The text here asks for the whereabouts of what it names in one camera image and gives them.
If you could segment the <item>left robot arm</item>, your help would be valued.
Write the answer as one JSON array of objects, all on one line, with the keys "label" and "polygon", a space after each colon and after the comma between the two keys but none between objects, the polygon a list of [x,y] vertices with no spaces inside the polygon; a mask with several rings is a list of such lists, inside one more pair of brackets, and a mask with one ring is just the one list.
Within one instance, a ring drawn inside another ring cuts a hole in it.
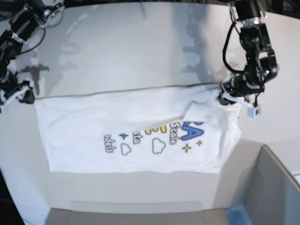
[{"label": "left robot arm", "polygon": [[[228,81],[220,84],[218,100],[222,105],[241,104],[247,108],[247,115],[256,118],[262,113],[258,96],[265,91],[265,84],[278,75],[275,51],[272,48],[267,26],[262,22],[266,17],[259,0],[228,0],[232,24],[222,50],[222,60],[231,72]],[[236,29],[242,48],[246,52],[246,65],[236,70],[226,60],[227,48],[232,31]]]}]

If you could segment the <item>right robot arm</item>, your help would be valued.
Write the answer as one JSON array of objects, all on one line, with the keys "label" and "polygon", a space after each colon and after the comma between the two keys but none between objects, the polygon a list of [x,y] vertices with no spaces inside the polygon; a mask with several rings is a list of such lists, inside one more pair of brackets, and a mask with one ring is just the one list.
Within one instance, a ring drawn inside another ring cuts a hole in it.
[{"label": "right robot arm", "polygon": [[34,103],[35,96],[30,81],[18,82],[18,73],[11,72],[8,65],[11,60],[35,49],[32,47],[22,51],[23,45],[27,44],[40,30],[44,33],[35,47],[42,43],[50,21],[57,14],[61,14],[64,8],[63,2],[43,7],[25,3],[10,20],[10,29],[5,30],[0,37],[0,91],[4,93],[0,98],[0,113],[3,113],[3,108],[15,99],[29,105]]}]

